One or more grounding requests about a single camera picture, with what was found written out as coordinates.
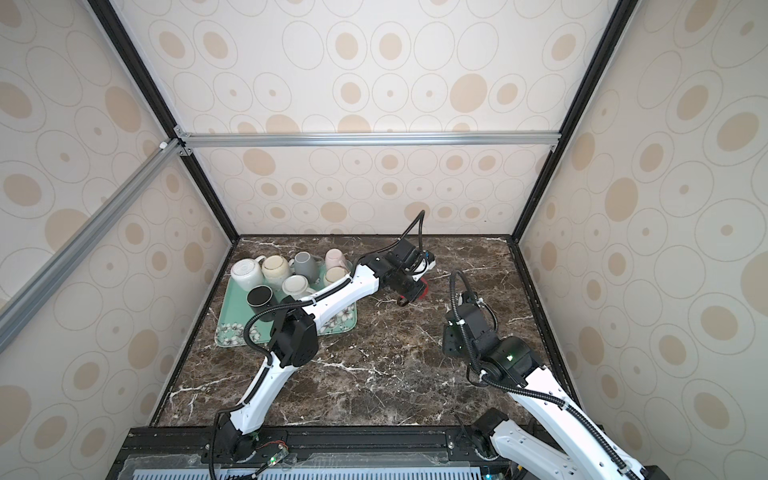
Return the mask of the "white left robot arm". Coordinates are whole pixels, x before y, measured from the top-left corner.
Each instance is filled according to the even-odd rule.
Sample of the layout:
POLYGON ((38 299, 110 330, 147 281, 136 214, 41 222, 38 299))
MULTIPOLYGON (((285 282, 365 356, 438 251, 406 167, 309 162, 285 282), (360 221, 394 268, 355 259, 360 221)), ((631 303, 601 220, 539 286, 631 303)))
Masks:
POLYGON ((237 404, 217 413, 210 461, 244 462, 255 454, 255 435, 267 411, 290 376, 315 357, 318 332, 334 316, 382 288, 395 292, 401 306, 417 300, 427 287, 422 277, 435 263, 433 253, 401 237, 362 255, 350 273, 319 292, 288 297, 249 319, 244 340, 264 362, 237 404))

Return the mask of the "red mug black handle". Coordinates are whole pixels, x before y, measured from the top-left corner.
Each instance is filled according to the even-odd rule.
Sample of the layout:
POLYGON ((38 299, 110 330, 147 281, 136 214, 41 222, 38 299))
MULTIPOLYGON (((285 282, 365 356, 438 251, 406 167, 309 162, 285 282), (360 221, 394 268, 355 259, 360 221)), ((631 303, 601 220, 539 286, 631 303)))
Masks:
POLYGON ((428 282, 427 282, 427 280, 425 278, 421 278, 419 280, 419 282, 420 282, 420 290, 419 290, 419 294, 418 294, 417 298, 419 300, 421 300, 421 299, 425 298, 426 295, 428 294, 429 286, 428 286, 428 282))

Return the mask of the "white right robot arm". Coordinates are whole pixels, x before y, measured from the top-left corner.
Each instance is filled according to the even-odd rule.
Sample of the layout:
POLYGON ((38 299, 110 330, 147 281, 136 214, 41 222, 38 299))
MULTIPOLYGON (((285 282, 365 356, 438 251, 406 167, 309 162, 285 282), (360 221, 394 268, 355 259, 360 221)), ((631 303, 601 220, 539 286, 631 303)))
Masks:
POLYGON ((522 339, 500 338, 494 311, 466 291, 450 296, 443 351, 464 358, 473 384, 500 390, 524 407, 551 437, 527 432, 492 410, 473 426, 476 451, 504 458, 539 479, 663 479, 658 466, 644 466, 594 422, 565 392, 553 373, 522 339))

